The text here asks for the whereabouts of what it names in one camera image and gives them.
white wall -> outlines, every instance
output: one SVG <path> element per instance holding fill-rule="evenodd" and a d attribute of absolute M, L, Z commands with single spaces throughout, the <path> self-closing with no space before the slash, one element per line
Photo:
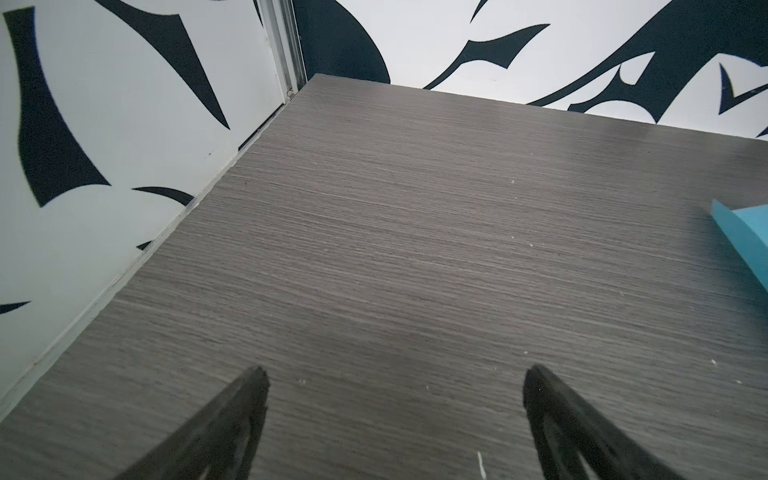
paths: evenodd
<path fill-rule="evenodd" d="M 283 103 L 252 0 L 124 3 L 165 17 L 136 13 L 118 0 L 3 2 L 4 13 L 34 6 L 33 39 L 45 83 L 65 130 L 108 185 L 61 187 L 44 204 L 33 194 L 32 184 L 38 191 L 44 190 L 41 182 L 48 182 L 48 190 L 58 188 L 59 178 L 40 180 L 40 175 L 58 175 L 48 165 L 68 165 L 73 155 L 60 147 L 66 142 L 49 115 L 27 130 L 27 139 L 50 148 L 30 154 L 22 145 L 22 120 L 35 117 L 42 96 L 40 85 L 33 85 L 27 91 L 37 93 L 22 103 L 19 74 L 28 67 L 19 66 L 10 26 L 19 20 L 5 15 L 5 22 L 0 19 L 0 306 L 27 303 L 14 310 L 0 307 L 9 310 L 0 313 L 0 406 L 137 261 L 143 253 L 137 246 L 157 239 L 184 213 L 183 203 L 200 194 Z M 162 36 L 170 29 L 147 40 L 105 6 L 134 15 L 129 22 L 136 16 L 159 22 L 178 15 L 194 51 L 182 51 L 177 67 L 198 73 L 188 75 L 190 81 L 198 91 L 213 92 L 227 126 L 209 110 L 210 98 L 204 105 L 151 44 L 177 48 L 182 41 Z M 201 87 L 206 81 L 210 87 Z M 71 176 L 78 178 L 76 172 Z M 177 194 L 179 201 L 134 190 L 141 187 L 187 196 Z"/>
<path fill-rule="evenodd" d="M 763 0 L 293 2 L 308 65 L 322 73 L 383 71 L 369 79 L 768 140 Z M 345 19 L 328 31 L 356 22 L 367 33 L 346 39 L 372 43 L 356 50 L 374 52 L 355 59 L 366 68 L 333 58 L 351 51 L 342 35 L 310 28 L 327 10 Z M 536 25 L 530 39 L 504 40 Z"/>

white scrap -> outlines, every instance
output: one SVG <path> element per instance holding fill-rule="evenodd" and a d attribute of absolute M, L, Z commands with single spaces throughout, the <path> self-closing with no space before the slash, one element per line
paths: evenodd
<path fill-rule="evenodd" d="M 482 477 L 482 480 L 486 480 L 487 477 L 485 476 L 485 468 L 482 467 L 482 455 L 480 455 L 479 450 L 478 450 L 478 463 L 480 464 L 480 476 Z"/>

black and white wall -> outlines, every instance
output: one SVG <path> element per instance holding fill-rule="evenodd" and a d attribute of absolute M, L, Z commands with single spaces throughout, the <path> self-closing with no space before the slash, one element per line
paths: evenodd
<path fill-rule="evenodd" d="M 327 73 L 768 140 L 764 0 L 293 0 Z"/>
<path fill-rule="evenodd" d="M 0 399 L 283 103 L 253 0 L 8 0 Z"/>

blue paper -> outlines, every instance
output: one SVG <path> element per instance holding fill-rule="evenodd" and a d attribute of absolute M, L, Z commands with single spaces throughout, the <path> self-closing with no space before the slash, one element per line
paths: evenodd
<path fill-rule="evenodd" d="M 712 218 L 768 290 L 768 205 L 729 210 L 712 200 Z"/>

gray wood grain surface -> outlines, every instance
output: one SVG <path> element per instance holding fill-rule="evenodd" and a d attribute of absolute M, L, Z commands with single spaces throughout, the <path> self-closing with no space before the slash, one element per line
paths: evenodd
<path fill-rule="evenodd" d="M 317 75 L 0 425 L 0 476 L 109 478 L 258 364 L 254 477 L 541 478 L 542 362 L 689 478 L 766 478 L 768 293 L 707 209 L 767 185 L 766 142 Z"/>

